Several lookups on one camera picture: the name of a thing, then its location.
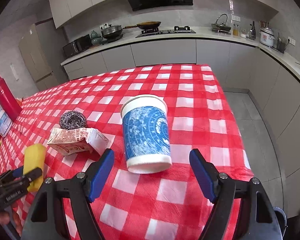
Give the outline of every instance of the cup base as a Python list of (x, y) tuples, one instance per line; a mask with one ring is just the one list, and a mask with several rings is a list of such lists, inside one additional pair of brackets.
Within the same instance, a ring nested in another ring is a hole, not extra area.
[(165, 171), (171, 165), (171, 157), (163, 154), (140, 155), (127, 160), (128, 171), (136, 174), (152, 174)]

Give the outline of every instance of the white countertop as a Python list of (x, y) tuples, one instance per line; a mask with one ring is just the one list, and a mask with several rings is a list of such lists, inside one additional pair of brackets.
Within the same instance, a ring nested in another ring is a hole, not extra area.
[[(165, 27), (165, 28), (159, 28), (161, 30), (166, 30), (166, 29), (173, 29), (173, 27)], [(61, 63), (61, 65), (68, 64), (72, 61), (75, 61), (79, 58), (85, 57), (87, 55), (103, 51), (106, 49), (111, 49), (113, 47), (117, 46), (123, 46), (123, 45), (128, 45), (131, 43), (135, 42), (142, 42), (142, 41), (153, 41), (157, 39), (170, 39), (170, 38), (204, 38), (204, 39), (214, 39), (214, 40), (223, 40), (223, 41), (233, 41), (233, 42), (239, 42), (242, 44), (247, 44), (247, 45), (252, 45), (259, 47), (260, 49), (266, 51), (268, 54), (270, 54), (272, 57), (277, 59), (281, 64), (285, 65), (289, 70), (291, 70), (292, 73), (294, 73), (299, 79), (300, 79), (300, 65), (296, 64), (298, 62), (294, 57), (292, 57), (288, 53), (282, 54), (281, 52), (275, 51), (274, 49), (271, 49), (258, 41), (253, 41), (250, 39), (244, 39), (238, 36), (233, 36), (231, 35), (224, 35), (224, 34), (218, 34), (218, 33), (213, 33), (211, 31), (211, 28), (208, 27), (192, 27), (192, 29), (196, 33), (170, 33), (170, 34), (160, 34), (160, 35), (150, 35), (150, 36), (145, 36), (145, 37), (138, 37), (141, 33), (141, 30), (138, 29), (138, 31), (135, 32), (128, 32), (124, 33), (125, 30), (123, 30), (123, 37), (122, 39), (118, 41), (111, 42), (109, 44), (105, 45), (99, 45), (97, 47), (92, 47), (90, 49), (87, 49), (86, 51), (79, 53), (71, 58), (66, 59)]]

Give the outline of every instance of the microwave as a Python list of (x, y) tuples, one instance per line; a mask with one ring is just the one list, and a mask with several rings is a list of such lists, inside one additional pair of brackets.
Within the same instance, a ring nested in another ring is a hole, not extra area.
[(87, 50), (91, 46), (92, 43), (91, 43), (90, 35), (87, 34), (64, 46), (63, 51), (65, 52), (66, 57), (69, 58)]

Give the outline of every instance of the refrigerator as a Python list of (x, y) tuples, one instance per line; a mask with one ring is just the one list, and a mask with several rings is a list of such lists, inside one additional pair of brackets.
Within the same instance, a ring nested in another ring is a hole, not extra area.
[(53, 18), (32, 24), (19, 42), (19, 49), (37, 88), (46, 90), (69, 81), (61, 62), (66, 59), (63, 47), (68, 44)]

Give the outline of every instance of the tablecloth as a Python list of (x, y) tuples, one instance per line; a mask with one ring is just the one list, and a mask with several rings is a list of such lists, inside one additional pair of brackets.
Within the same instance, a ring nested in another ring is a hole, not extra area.
[[(173, 165), (150, 175), (127, 171), (121, 106), (139, 94), (154, 94), (168, 106)], [(47, 145), (50, 131), (69, 110), (83, 113), (88, 126), (109, 139), (115, 163), (91, 208), (106, 239), (198, 239), (213, 205), (203, 197), (189, 165), (198, 148), (219, 172), (249, 180), (253, 174), (234, 115), (207, 65), (156, 65), (123, 69), (74, 80), (26, 98), (22, 112), (0, 147), (0, 174), (23, 164), (24, 150)], [(44, 176), (68, 179), (99, 159), (96, 153), (63, 157), (47, 147)], [(35, 194), (17, 201), (22, 223)], [(240, 200), (235, 200), (225, 239), (231, 239)], [(71, 205), (64, 200), (70, 235), (80, 239)]]

